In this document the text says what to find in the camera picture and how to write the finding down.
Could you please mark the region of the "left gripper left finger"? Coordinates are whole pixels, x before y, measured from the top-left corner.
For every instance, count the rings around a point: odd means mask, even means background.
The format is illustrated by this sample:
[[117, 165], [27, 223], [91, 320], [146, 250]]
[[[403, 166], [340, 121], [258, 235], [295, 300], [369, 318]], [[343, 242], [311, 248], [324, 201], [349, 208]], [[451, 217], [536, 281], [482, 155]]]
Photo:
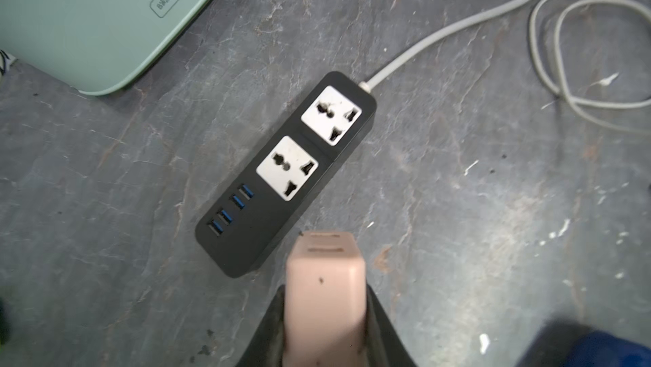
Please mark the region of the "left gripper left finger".
[[281, 367], [284, 352], [286, 286], [281, 285], [236, 367]]

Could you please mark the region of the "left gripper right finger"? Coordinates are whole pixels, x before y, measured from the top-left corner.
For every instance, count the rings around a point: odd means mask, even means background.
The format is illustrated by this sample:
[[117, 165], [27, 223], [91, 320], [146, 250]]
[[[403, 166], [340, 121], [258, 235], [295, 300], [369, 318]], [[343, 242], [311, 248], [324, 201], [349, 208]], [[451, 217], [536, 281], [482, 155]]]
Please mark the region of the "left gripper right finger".
[[364, 343], [368, 366], [416, 366], [370, 285], [366, 286]]

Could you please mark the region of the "pink USB charger adapter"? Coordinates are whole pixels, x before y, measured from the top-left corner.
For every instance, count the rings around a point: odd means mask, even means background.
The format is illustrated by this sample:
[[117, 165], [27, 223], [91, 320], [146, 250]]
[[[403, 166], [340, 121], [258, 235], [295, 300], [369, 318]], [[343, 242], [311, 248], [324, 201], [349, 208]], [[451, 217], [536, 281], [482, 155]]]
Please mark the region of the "pink USB charger adapter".
[[284, 366], [364, 366], [366, 262], [345, 231], [300, 234], [288, 256]]

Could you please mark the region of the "black power strip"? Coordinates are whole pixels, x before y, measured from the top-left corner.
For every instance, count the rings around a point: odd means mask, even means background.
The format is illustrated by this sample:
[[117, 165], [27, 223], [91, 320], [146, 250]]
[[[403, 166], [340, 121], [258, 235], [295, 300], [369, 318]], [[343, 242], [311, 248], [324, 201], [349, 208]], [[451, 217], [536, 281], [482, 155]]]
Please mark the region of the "black power strip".
[[259, 269], [373, 127], [371, 92], [326, 74], [224, 187], [195, 227], [230, 278]]

